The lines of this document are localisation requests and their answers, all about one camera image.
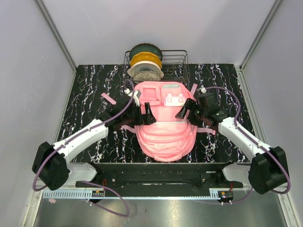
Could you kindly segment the pink student backpack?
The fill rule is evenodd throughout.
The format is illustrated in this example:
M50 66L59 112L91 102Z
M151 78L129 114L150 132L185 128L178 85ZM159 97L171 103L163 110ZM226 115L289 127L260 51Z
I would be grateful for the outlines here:
M135 86L140 90L140 105L149 102L156 123L151 125L127 125L118 130L128 130L137 137L143 153L156 161L173 162L191 152L198 133L216 132L192 125L187 118L177 119L187 98L196 101L197 84L188 90L178 82L146 81Z

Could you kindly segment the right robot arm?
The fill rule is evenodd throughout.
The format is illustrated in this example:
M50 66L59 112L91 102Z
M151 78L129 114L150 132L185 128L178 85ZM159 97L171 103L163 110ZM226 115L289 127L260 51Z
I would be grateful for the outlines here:
M285 151L277 146L272 147L247 131L227 111L221 109L212 93L206 92L198 96L198 100L188 98L175 116L177 119L187 118L192 125L205 123L212 129L229 139L240 149L250 161L250 165L236 163L226 164L215 175L219 187L226 187L231 182L250 184L259 194L287 184L283 193L290 191L291 182Z

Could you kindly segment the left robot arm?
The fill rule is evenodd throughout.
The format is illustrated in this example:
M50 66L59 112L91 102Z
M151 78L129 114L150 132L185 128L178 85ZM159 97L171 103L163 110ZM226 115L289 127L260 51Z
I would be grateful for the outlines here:
M98 187L102 183L101 171L93 164L72 163L83 150L110 132L127 125L150 125L156 122L150 103L140 105L137 99L118 101L87 126L54 144L42 143L38 147L32 166L34 180L40 179L50 190L57 190L71 182L88 183Z

